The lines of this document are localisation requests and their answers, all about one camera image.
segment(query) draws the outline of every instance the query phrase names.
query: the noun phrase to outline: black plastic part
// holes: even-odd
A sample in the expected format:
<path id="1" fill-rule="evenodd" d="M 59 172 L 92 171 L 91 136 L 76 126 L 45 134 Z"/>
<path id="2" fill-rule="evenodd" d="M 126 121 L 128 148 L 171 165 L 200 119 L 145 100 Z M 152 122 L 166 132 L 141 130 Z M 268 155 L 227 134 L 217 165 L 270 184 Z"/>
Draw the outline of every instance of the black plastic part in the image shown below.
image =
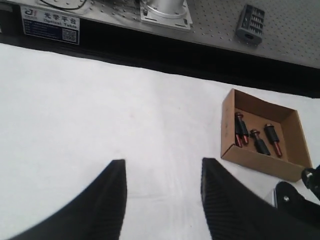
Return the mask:
<path id="1" fill-rule="evenodd" d="M 235 34 L 251 44 L 260 44 L 263 37 L 265 11 L 246 4 L 240 14 Z"/>
<path id="2" fill-rule="evenodd" d="M 246 123 L 242 119 L 240 119 L 239 117 L 235 117 L 235 122 L 239 126 L 240 135 L 244 135 L 244 136 L 249 137 L 249 132 L 248 132 Z"/>
<path id="3" fill-rule="evenodd" d="M 275 126 L 273 126 L 273 125 L 272 126 L 265 126 L 264 133 L 271 144 L 273 144 L 274 142 L 277 142 L 277 143 L 279 142 L 279 138 L 276 133 Z"/>
<path id="4" fill-rule="evenodd" d="M 320 230 L 320 206 L 306 200 L 294 186 L 285 181 L 279 182 L 275 187 L 275 197 L 278 210 Z"/>
<path id="5" fill-rule="evenodd" d="M 113 160 L 68 205 L 11 240 L 118 240 L 126 202 L 125 160 Z"/>
<path id="6" fill-rule="evenodd" d="M 270 152 L 262 139 L 255 139 L 254 146 L 258 153 L 270 156 Z"/>
<path id="7" fill-rule="evenodd" d="M 240 131 L 239 122 L 234 121 L 234 133 L 238 135 L 242 135 L 242 132 Z"/>
<path id="8" fill-rule="evenodd" d="M 16 4 L 11 6 L 13 11 L 3 15 L 0 25 L 7 30 L 14 30 L 14 34 L 0 34 L 1 43 L 233 85 L 311 98 L 320 97 L 320 69 L 317 68 L 185 42 L 83 18 L 80 19 L 80 46 L 26 36 L 23 33 L 20 7 Z M 128 44 L 128 36 L 134 44 Z M 256 73 L 263 74 L 244 71 L 248 66 Z M 298 80 L 288 84 L 288 80 L 292 79 Z"/>
<path id="9" fill-rule="evenodd" d="M 213 240 L 316 240 L 320 231 L 278 211 L 217 160 L 202 160 L 201 196 Z"/>
<path id="10" fill-rule="evenodd" d="M 301 173 L 304 185 L 320 200 L 320 168 L 305 168 Z"/>

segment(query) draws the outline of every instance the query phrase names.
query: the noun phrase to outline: white surface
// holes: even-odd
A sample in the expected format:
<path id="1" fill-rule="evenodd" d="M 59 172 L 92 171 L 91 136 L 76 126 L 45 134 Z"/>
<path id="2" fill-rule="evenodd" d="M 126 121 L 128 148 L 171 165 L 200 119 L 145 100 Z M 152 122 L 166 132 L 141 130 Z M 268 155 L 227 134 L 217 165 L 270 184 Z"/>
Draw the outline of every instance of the white surface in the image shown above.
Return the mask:
<path id="1" fill-rule="evenodd" d="M 262 198 L 279 181 L 219 158 L 221 105 L 232 85 L 4 44 L 0 53 L 0 239 L 59 210 L 112 159 L 126 159 L 121 240 L 211 239 L 203 157 Z M 320 164 L 319 100 L 235 88 L 297 109 Z"/>

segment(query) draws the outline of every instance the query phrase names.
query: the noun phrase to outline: metal screw head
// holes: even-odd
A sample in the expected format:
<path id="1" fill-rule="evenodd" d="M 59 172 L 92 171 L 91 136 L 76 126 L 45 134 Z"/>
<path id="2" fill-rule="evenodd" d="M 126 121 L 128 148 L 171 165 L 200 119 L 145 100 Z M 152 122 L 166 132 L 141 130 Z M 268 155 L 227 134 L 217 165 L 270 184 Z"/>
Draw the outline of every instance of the metal screw head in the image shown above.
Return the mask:
<path id="1" fill-rule="evenodd" d="M 251 131 L 250 131 L 250 133 L 251 134 L 260 134 L 260 131 L 258 131 L 257 129 L 252 129 Z"/>
<path id="2" fill-rule="evenodd" d="M 240 118 L 243 118 L 243 116 L 244 116 L 241 112 L 238 112 L 238 111 L 234 115 L 236 117 L 240 117 Z"/>

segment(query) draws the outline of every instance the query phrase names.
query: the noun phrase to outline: open cardboard box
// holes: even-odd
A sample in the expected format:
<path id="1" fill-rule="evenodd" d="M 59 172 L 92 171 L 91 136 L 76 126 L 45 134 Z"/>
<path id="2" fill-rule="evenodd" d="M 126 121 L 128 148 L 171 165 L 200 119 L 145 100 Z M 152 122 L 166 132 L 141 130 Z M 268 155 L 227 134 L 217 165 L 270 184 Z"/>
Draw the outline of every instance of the open cardboard box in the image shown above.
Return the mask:
<path id="1" fill-rule="evenodd" d="M 251 137 L 247 146 L 236 146 L 235 112 L 243 114 L 249 132 L 251 129 L 260 131 L 270 156 L 258 153 Z M 269 123 L 274 125 L 280 140 L 281 158 L 277 157 L 264 132 L 265 124 Z M 229 92 L 222 105 L 221 158 L 291 182 L 301 178 L 304 168 L 312 168 L 298 112 L 235 89 Z"/>

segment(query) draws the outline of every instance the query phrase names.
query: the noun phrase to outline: gray component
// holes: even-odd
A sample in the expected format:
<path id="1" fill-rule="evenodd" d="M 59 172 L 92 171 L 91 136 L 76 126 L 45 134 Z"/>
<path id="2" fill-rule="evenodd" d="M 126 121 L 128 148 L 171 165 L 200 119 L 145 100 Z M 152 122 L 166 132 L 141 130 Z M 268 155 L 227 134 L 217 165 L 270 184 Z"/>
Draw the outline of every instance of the gray component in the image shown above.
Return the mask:
<path id="1" fill-rule="evenodd" d="M 170 29 L 177 29 L 182 31 L 189 31 L 191 29 L 192 19 L 188 9 L 187 1 L 184 0 L 181 3 L 181 7 L 172 12 L 172 8 L 159 11 L 156 7 L 156 3 L 161 2 L 161 0 L 152 1 L 153 5 L 148 5 L 147 2 L 140 3 L 140 17 L 141 21 L 146 24 L 158 25 Z"/>
<path id="2" fill-rule="evenodd" d="M 54 4 L 65 2 L 63 5 L 66 7 L 71 7 L 71 3 L 72 6 L 80 3 L 79 0 L 70 0 L 69 5 L 66 0 L 48 1 Z M 186 42 L 320 68 L 319 0 L 187 1 L 193 21 L 190 31 L 141 22 L 140 5 L 134 0 L 88 0 L 83 8 L 74 11 L 55 10 L 39 0 L 0 0 Z M 240 12 L 247 3 L 265 11 L 263 41 L 258 46 L 247 44 L 235 35 Z"/>
<path id="3" fill-rule="evenodd" d="M 241 12 L 235 34 L 251 44 L 260 44 L 265 21 L 265 11 L 246 4 Z"/>
<path id="4" fill-rule="evenodd" d="M 185 0 L 143 0 L 147 9 L 167 19 L 180 19 L 186 14 L 183 7 Z"/>

